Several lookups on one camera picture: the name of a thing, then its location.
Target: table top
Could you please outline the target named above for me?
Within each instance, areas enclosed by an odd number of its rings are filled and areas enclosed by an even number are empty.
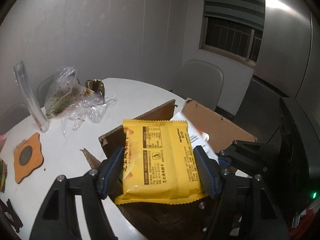
[[[7,141],[1,151],[0,158],[8,166],[8,175],[5,192],[0,192],[0,198],[4,202],[10,198],[13,208],[19,215],[23,227],[18,235],[22,240],[29,239],[34,219],[55,178],[60,174],[66,175],[67,178],[79,177],[90,169],[80,149],[86,148],[102,161],[106,159],[106,156],[98,137],[121,125],[123,119],[135,118],[171,99],[175,99],[178,105],[175,113],[181,111],[184,104],[184,99],[179,96],[143,82],[107,78],[103,80],[103,83],[106,96],[114,95],[118,102],[107,109],[100,123],[92,123],[86,119],[78,131],[71,131],[65,138],[59,118],[51,119],[49,130],[40,133],[32,117],[29,116],[6,133]],[[17,184],[14,180],[14,148],[35,132],[40,133],[44,163],[20,184]],[[119,240],[146,239],[124,218],[109,198],[103,200],[102,203]],[[76,208],[82,239],[89,240],[81,196],[76,196]]]

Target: window blind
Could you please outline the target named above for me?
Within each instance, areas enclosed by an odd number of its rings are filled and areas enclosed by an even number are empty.
[[[204,15],[263,31],[265,0],[205,0]]]

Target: cardboard box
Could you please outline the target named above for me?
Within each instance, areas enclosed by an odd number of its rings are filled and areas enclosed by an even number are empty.
[[[166,102],[151,111],[138,116],[140,120],[170,120],[173,117],[175,100]],[[216,112],[188,98],[182,113],[203,132],[209,134],[208,143],[215,152],[226,149],[233,140],[256,141],[256,138]],[[124,145],[125,134],[122,125],[99,137],[107,157],[119,145]],[[122,193],[119,183],[114,199]],[[216,201],[209,197],[189,204],[166,205],[156,203],[129,203],[118,206],[127,220],[149,240],[195,240],[203,239],[201,229],[204,210],[198,208],[205,201],[205,210],[214,210]]]

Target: clear cylindrical container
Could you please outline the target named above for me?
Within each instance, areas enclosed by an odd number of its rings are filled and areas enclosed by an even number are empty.
[[[24,62],[22,61],[15,65],[13,67],[13,70],[14,75],[16,76],[16,81],[21,88],[23,99],[29,109],[30,114],[32,115],[33,119],[38,125],[40,131],[46,132],[49,129],[50,124],[47,118],[42,113],[41,108],[39,106],[39,102],[30,88],[29,79],[26,68],[24,66]]]

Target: yellow snack package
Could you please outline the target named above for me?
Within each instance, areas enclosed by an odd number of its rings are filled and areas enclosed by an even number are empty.
[[[186,121],[124,120],[123,194],[115,204],[185,204],[207,196]]]

